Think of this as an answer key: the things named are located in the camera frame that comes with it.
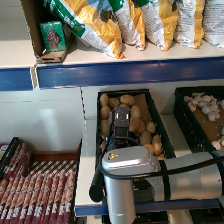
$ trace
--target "shelf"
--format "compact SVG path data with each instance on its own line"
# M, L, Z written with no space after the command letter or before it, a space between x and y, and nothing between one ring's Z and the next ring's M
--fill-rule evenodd
M179 157L191 153L174 115L161 115L161 118L174 146L176 156ZM107 205L101 202L94 203L89 197L89 187L95 172L96 125L97 121L95 119L85 121L75 199L75 213L77 217L108 214ZM150 211L217 208L218 206L218 199L212 199L138 203L135 205L135 208L136 212L144 213Z

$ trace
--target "packaged sausage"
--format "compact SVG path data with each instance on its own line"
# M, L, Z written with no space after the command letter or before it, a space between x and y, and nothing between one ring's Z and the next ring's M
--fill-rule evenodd
M75 173L71 172L67 178L67 181L65 183L65 188L63 191L63 196L61 199L61 203L60 203L60 207L59 207L59 213L58 213L58 217L57 217L57 224L63 224L64 223L64 215L65 215L65 210L66 210L66 194L67 191L74 186L74 182L75 182Z
M31 180L30 180L29 187L27 189L26 196L25 196L25 199L24 199L24 203L23 203L23 206L22 206L22 209L21 209L21 213L19 214L19 220L17 222L19 224L23 223L25 218L26 218L27 210L28 210L28 207L29 207L29 204L30 204L32 194L33 194L33 190L34 190L36 180L37 180L36 176L32 177Z
M20 194L20 192L21 192L21 190L22 190L24 181L25 181L25 178L24 178L24 177L21 177L20 180L19 180L18 186L17 186L17 188L16 188L16 192L15 192L15 194L14 194L12 203L11 203L11 205L10 205L8 214L7 214L7 216L6 216L5 224L10 224L10 220L11 220L11 217L12 217L12 214L13 214L13 210L14 210L14 208L15 208L15 206L16 206L16 203L17 203L17 200L18 200L18 198L19 198L19 194Z
M4 224L4 222L5 222L5 219L6 219L6 216L8 214L10 205L12 203L14 194L15 194L16 189L17 189L17 186L19 184L19 180L20 180L20 178L19 177L16 177L15 180L14 180L14 182L13 182L13 185L12 185L12 187L10 189L10 193L8 195L7 201L5 203L4 210L3 210L2 215L1 215L1 218L0 218L0 224Z
M56 175L53 179L51 192L50 192L50 195L49 195L49 198L48 198L47 208L46 208L45 216L44 216L44 219L43 219L43 224L49 224L50 216L51 216L51 210L52 210L52 207L53 207L58 182L59 182L59 176Z
M51 176L47 176L47 180L43 191L43 197L41 199L41 202L39 202L39 200L37 202L32 224L39 224L43 222L44 214L47 208L48 197L51 191L52 182L53 178Z
M7 188L6 188L6 190L5 190L4 194L3 194L3 197L2 197L2 200L1 200L1 203L0 203L0 215L3 212L3 209L5 207L6 201L8 199L9 193L10 193L10 190L11 190L11 188L13 186L14 180L15 180L15 178L10 178L9 179L9 184L7 185Z
M57 187L57 191L56 191L56 194L55 194L54 203L53 203L53 206L52 206L52 211L51 211L49 224L55 224L56 223L57 216L58 216L58 211L59 211L59 206L60 206L63 190L64 190L64 187L65 187L65 183L66 183L66 176L65 176L64 173L62 173L60 175L60 179L59 179L59 182L58 182L58 187Z
M3 179L0 181L0 201L3 198L3 195L5 193L5 190L8 186L8 184L9 184L9 180L7 180L7 179Z
M36 183L33 188L32 197L29 202L29 207L27 210L26 218L24 220L24 224L32 223L37 200L39 197L42 198L42 195L43 195L43 194L41 194L41 190L43 191L45 181L46 181L46 178L43 175L39 175L36 179Z

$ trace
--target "brown box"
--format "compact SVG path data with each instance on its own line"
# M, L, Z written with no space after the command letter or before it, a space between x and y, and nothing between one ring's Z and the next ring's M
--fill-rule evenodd
M21 0L21 5L26 18L27 29L33 45L34 55L37 63L62 62L74 39L74 35L69 31L65 34L66 50L57 52L44 52L45 46L40 31L40 23L49 21L59 21L47 9L45 9L39 0Z

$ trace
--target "black tray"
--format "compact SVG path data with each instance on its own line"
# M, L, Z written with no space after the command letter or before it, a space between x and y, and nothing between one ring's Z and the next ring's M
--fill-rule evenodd
M2 179L2 176L4 174L5 167L9 164L12 156L15 153L15 150L16 150L18 144L19 144L18 137L14 137L12 139L12 141L10 142L7 150L5 151L2 159L0 160L0 179Z
M224 99L224 88L221 86L184 87L175 91L174 115L192 152L216 151L201 125L184 101L184 96L205 92L217 99Z

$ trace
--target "garlic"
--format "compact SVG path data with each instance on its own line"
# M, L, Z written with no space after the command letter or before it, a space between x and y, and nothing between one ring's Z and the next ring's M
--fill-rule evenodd
M224 136L221 137L221 145L224 146Z
M203 101L198 103L199 108L202 108L202 107L207 106L207 105L208 105L208 103L203 102Z
M212 113L214 113L216 120L220 118L220 114L218 111L213 111Z
M221 150L220 141L214 141L212 142L212 145L216 148L216 150Z
M194 99L197 100L198 102L202 102L203 101L203 99L200 96L196 96Z
M203 99L204 102L207 102L207 103L209 103L212 100L211 97L207 96L207 95L203 96L202 99Z
M215 121L215 114L214 114L214 112L210 112L208 114L208 119L209 119L209 121Z
M203 95L205 95L205 92L203 92L203 93L192 93L192 97L203 96Z
M224 109L224 100L221 101L220 105L221 105L222 109Z
M186 103L188 103L188 102L190 101L190 98L189 98L188 96L185 96L185 97L184 97L184 101L185 101Z
M197 106L198 105L198 101L197 100L192 100L191 104L194 105L194 106Z
M210 110L211 111L215 111L215 112L218 112L218 106L217 105L212 105L212 106L210 106Z
M201 111L205 115L208 115L211 112L210 107L208 106L203 107Z

